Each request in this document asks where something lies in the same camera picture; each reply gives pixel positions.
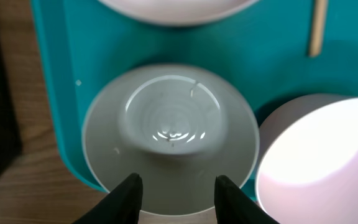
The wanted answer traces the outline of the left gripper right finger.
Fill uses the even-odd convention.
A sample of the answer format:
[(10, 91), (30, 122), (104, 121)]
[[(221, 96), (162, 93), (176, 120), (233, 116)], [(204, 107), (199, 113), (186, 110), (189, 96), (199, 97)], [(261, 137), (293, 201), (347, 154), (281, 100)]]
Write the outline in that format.
[(278, 224), (225, 175), (216, 177), (214, 205), (217, 224)]

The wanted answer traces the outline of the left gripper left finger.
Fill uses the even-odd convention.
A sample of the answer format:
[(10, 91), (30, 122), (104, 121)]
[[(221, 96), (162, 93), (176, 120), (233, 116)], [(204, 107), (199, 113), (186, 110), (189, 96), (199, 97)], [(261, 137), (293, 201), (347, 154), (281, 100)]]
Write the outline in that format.
[(142, 178), (132, 173), (73, 224), (138, 224), (142, 196)]

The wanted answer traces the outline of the pink bowl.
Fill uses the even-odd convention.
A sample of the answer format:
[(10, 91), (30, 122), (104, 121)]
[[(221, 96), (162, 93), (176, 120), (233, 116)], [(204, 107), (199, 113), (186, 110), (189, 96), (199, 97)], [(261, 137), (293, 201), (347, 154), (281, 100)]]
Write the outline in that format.
[(255, 193), (279, 223), (358, 223), (358, 97), (295, 98), (261, 124)]

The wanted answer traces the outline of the grey bowl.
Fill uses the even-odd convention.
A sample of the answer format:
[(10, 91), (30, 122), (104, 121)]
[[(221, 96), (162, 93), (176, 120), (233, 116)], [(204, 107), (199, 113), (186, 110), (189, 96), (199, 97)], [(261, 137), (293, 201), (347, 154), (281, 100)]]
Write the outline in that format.
[(238, 90), (179, 64), (135, 68), (109, 82), (86, 112), (81, 140), (105, 191), (137, 173), (142, 211), (173, 217), (213, 209), (219, 175), (244, 186), (260, 147), (254, 112)]

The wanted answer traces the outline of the white round plate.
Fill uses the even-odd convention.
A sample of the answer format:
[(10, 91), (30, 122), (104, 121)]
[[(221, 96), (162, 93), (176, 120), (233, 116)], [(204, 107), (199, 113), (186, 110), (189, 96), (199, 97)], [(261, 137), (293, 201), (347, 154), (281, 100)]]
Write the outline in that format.
[(257, 0), (99, 0), (110, 9), (160, 26), (198, 26), (233, 16)]

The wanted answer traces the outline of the wooden chopstick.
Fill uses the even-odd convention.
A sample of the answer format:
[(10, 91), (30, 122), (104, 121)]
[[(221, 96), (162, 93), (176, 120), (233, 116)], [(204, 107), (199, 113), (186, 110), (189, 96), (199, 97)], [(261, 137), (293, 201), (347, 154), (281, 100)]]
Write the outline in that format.
[(317, 57), (323, 48), (328, 0), (314, 0), (308, 56)]

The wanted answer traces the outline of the teal plastic serving tray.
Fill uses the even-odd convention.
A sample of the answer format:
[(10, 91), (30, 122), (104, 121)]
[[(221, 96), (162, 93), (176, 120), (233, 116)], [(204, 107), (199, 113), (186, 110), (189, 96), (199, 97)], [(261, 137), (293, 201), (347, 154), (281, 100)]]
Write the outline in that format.
[(329, 1), (323, 49), (307, 48), (311, 1), (259, 1), (225, 20), (170, 28), (122, 16), (97, 1), (33, 1), (32, 12), (57, 137), (67, 169), (99, 189), (86, 165), (81, 128), (100, 89), (151, 63), (184, 63), (234, 85), (261, 123), (301, 95), (358, 96), (358, 1)]

